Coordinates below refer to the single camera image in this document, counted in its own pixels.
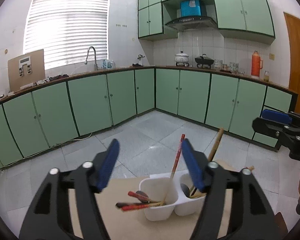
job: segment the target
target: range hood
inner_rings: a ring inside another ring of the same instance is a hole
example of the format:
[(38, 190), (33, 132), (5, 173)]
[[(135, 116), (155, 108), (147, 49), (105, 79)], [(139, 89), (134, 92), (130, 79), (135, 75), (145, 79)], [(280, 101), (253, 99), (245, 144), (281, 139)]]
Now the range hood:
[(179, 32), (183, 32), (185, 30), (192, 31), (203, 29), (207, 27), (212, 27), (217, 29), (218, 25), (208, 16), (186, 16), (180, 17), (178, 19), (172, 20), (166, 24), (166, 26), (176, 29)]

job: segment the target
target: white blind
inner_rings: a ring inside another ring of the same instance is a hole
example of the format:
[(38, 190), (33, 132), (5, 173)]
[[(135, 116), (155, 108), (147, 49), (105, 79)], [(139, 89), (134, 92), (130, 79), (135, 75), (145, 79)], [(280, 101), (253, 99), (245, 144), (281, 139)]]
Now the white blind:
[[(32, 0), (23, 53), (44, 49), (45, 69), (108, 58), (109, 0)], [(89, 60), (94, 60), (93, 50)]]

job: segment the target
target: gooseneck faucet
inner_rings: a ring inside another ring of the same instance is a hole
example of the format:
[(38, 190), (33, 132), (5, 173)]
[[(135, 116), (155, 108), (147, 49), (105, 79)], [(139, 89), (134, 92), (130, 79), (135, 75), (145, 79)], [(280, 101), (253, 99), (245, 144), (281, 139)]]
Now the gooseneck faucet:
[(93, 51), (94, 51), (94, 70), (96, 71), (96, 70), (98, 70), (98, 65), (97, 65), (97, 54), (96, 54), (96, 49), (94, 48), (94, 47), (89, 47), (89, 49), (88, 49), (88, 53), (87, 53), (87, 58), (86, 58), (86, 61), (84, 62), (85, 63), (85, 65), (87, 65), (88, 64), (88, 56), (89, 56), (89, 50), (90, 49), (93, 49)]

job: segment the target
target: blue box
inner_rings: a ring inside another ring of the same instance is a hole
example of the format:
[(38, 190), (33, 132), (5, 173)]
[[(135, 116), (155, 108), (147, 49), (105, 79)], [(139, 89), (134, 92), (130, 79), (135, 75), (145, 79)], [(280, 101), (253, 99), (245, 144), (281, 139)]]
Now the blue box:
[(188, 0), (180, 3), (181, 17), (201, 16), (200, 0)]

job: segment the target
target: tiled floor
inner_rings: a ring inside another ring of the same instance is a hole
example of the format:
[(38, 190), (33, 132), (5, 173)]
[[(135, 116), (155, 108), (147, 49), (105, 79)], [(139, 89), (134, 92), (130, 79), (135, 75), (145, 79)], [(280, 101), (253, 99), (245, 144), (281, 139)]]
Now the tiled floor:
[[(169, 172), (173, 166), (181, 134), (194, 148), (209, 154), (216, 131), (176, 117), (152, 111), (120, 127), (70, 143), (49, 153), (0, 172), (0, 215), (18, 236), (28, 206), (49, 169), (72, 170), (96, 153), (104, 151), (113, 138), (120, 142), (120, 155), (113, 178), (133, 178)], [(223, 135), (215, 159), (228, 162), (237, 170), (255, 166), (254, 175), (274, 210), (281, 212), (288, 229), (297, 222), (300, 162), (281, 147), (278, 153)], [(186, 169), (180, 158), (178, 170)]]

